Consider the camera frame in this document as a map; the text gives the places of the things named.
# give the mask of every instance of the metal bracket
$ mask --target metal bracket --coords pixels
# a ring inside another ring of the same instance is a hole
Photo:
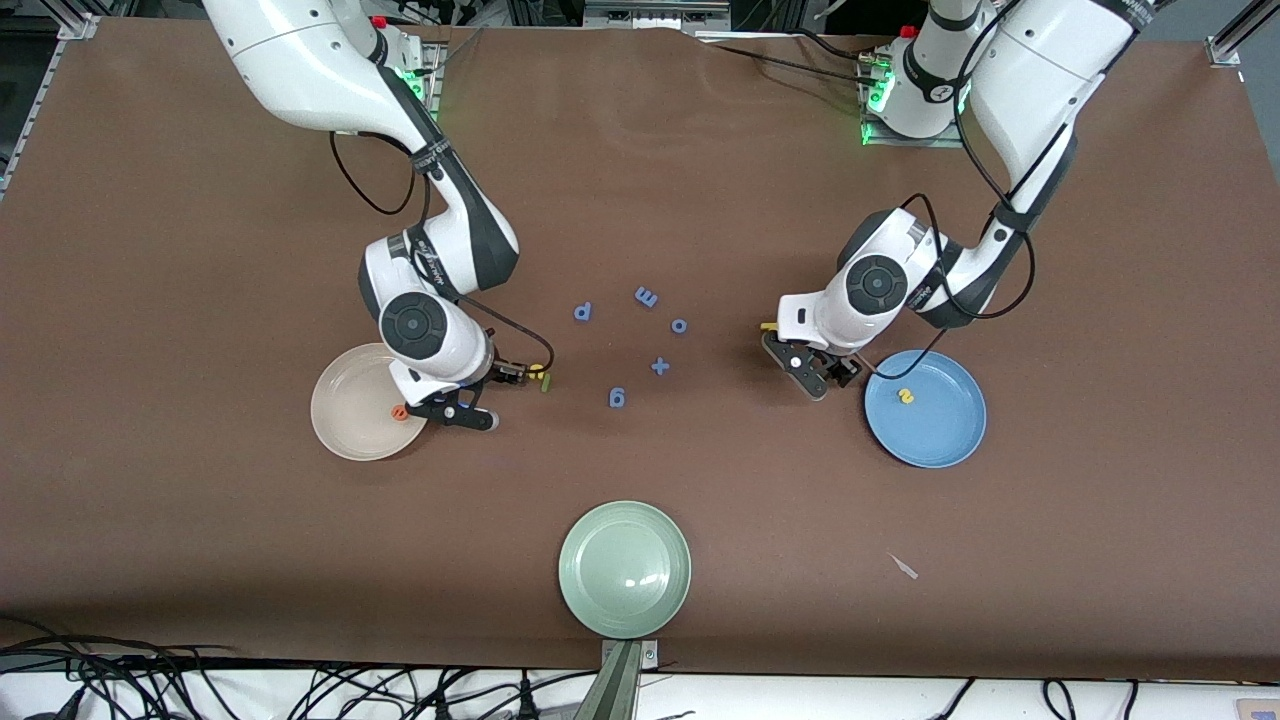
[[[421,59],[422,68],[430,70],[425,78],[426,87],[422,94],[422,104],[426,105],[428,111],[431,113],[433,118],[439,119],[440,115],[440,94],[444,92],[444,72],[448,68],[442,68],[445,58],[449,55],[448,42],[422,42]]]
[[[1234,68],[1240,64],[1239,53],[1231,53],[1230,55],[1219,59],[1215,56],[1216,47],[1217,46],[1213,44],[1212,35],[1204,38],[1204,54],[1208,55],[1210,65],[1213,65],[1215,68]]]
[[[604,641],[600,643],[600,664],[603,665],[605,660],[609,659],[609,651],[613,646],[626,641]],[[658,641],[641,641],[640,642],[640,669],[641,670],[657,670],[658,669]]]
[[[81,14],[83,22],[74,24],[64,24],[58,31],[58,40],[88,40],[97,33],[97,23],[101,18],[97,15]]]
[[[1239,65],[1240,55],[1236,50],[1276,14],[1280,14],[1280,0],[1251,0],[1226,27],[1204,41],[1210,63],[1215,68]]]
[[[9,164],[5,165],[4,176],[0,176],[0,200],[4,200],[4,195],[9,190],[9,183],[13,182],[13,173],[18,170],[18,160],[22,158],[22,151],[27,147],[27,137],[31,136],[31,128],[36,124],[36,114],[40,113],[40,108],[45,104],[45,95],[49,92],[49,86],[54,82],[54,72],[58,70],[58,63],[61,61],[63,53],[67,51],[67,42],[65,40],[60,40],[54,49],[54,56],[49,59],[49,68],[45,69],[45,77],[40,81],[40,90],[36,91],[36,99],[31,102],[31,110],[27,113],[27,120],[22,124],[22,133],[18,135],[18,142],[13,146],[13,156],[9,158]]]

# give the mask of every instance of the table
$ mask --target table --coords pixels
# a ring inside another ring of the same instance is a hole
[[[556,555],[635,498],[692,547],[659,635],[681,670],[1275,679],[1280,195],[1234,72],[1193,44],[1120,63],[1036,291],[940,346],[982,384],[986,442],[925,471],[876,445],[859,389],[809,402],[756,324],[911,192],[974,238],[993,202],[963,152],[864,147],[840,81],[676,32],[465,53],[442,124],[522,249],[480,297],[556,343],[552,389],[486,393],[495,434],[353,464],[308,398],[376,341],[360,254],[415,210],[365,208],[207,24],[105,19],[68,49],[0,204],[0,607],[252,656],[590,666]],[[343,147],[403,192],[394,151]],[[904,316],[872,356],[931,336]]]

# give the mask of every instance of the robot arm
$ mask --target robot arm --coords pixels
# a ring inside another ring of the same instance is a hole
[[[1021,0],[1001,18],[974,70],[972,105],[1012,192],[972,249],[934,237],[905,209],[876,213],[854,232],[826,290],[780,300],[777,333],[767,333],[764,346],[810,397],[826,395],[827,379],[847,382],[831,369],[847,375],[852,368],[840,360],[902,307],[937,328],[966,325],[986,309],[1074,158],[1076,114],[1149,10],[1148,0]]]
[[[358,0],[206,0],[205,8],[268,111],[302,128],[392,138],[439,191],[444,213],[366,247],[360,290],[397,357],[390,372],[406,401],[443,424],[493,429],[497,416],[475,407],[475,397],[457,402],[458,389],[479,393],[490,375],[493,343],[452,301],[506,282],[520,246],[403,79],[420,69],[420,42],[375,29]]]

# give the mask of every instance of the green plate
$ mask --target green plate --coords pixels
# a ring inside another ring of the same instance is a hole
[[[621,500],[568,532],[561,548],[561,594],[580,623],[613,639],[652,635],[689,594],[692,562],[680,528],[662,510]]]

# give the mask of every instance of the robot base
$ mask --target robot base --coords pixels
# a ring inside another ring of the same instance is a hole
[[[902,147],[963,147],[960,132],[952,120],[946,129],[933,137],[908,137],[893,132],[872,109],[876,102],[883,102],[882,95],[892,92],[892,82],[887,76],[890,72],[888,58],[891,50],[888,45],[877,47],[869,53],[859,53],[856,63],[858,77],[869,77],[878,85],[858,86],[858,110],[861,117],[863,145],[897,145]]]

